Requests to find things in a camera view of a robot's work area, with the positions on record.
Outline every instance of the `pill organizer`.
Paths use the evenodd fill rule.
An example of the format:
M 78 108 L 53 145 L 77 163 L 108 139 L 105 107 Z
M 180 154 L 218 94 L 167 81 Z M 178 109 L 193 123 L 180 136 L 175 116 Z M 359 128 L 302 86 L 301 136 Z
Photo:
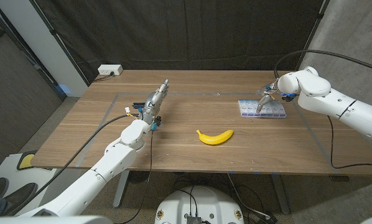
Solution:
M 285 118 L 287 116 L 280 101 L 270 101 L 263 106 L 260 113 L 256 112 L 258 103 L 259 100 L 238 100 L 241 116 L 266 118 Z

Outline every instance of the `electrical outlet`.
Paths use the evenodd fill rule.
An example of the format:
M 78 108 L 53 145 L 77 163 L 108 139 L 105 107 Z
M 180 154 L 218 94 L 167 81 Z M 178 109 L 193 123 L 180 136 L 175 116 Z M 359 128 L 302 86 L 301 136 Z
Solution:
M 100 65 L 98 71 L 100 75 L 110 75 L 111 72 L 119 75 L 123 72 L 123 67 L 121 65 Z

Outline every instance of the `yellow object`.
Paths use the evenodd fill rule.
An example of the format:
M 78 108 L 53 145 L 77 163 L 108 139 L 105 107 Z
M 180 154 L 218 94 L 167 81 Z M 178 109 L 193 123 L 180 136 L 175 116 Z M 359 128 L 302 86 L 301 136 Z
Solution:
M 29 154 L 26 155 L 23 159 L 22 162 L 19 165 L 19 169 L 24 169 L 28 167 L 32 167 L 31 165 L 31 159 L 34 157 L 34 154 Z
M 135 119 L 137 119 L 137 117 L 133 116 L 131 113 L 127 113 L 128 116 L 132 116 L 134 117 Z
M 218 136 L 207 136 L 205 134 L 202 134 L 200 130 L 197 130 L 197 133 L 202 142 L 204 142 L 205 144 L 215 145 L 223 143 L 224 141 L 228 140 L 230 136 L 233 134 L 233 130 L 227 130 Z

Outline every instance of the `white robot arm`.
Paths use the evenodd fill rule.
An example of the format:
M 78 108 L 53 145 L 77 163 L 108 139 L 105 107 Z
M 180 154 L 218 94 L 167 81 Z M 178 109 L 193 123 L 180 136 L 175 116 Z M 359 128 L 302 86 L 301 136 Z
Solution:
M 290 94 L 300 90 L 300 107 L 339 119 L 359 133 L 372 138 L 372 106 L 334 90 L 330 82 L 319 77 L 314 68 L 306 67 L 298 72 L 287 73 L 270 86 L 272 87 L 265 92 L 260 104 L 267 103 L 270 100 L 268 94 L 276 92 L 277 89 Z
M 67 217 L 81 214 L 109 180 L 135 161 L 136 150 L 144 145 L 142 135 L 148 133 L 156 125 L 157 114 L 167 91 L 168 80 L 149 95 L 139 119 L 134 120 L 122 131 L 117 140 L 106 147 L 103 157 L 90 170 L 57 198 L 20 217 L 39 215 Z

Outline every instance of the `blue connector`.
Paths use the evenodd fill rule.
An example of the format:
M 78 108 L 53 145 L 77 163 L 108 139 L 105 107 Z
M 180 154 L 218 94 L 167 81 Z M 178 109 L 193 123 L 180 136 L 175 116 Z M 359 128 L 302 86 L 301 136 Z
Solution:
M 296 93 L 281 93 L 283 97 L 295 98 L 297 96 Z

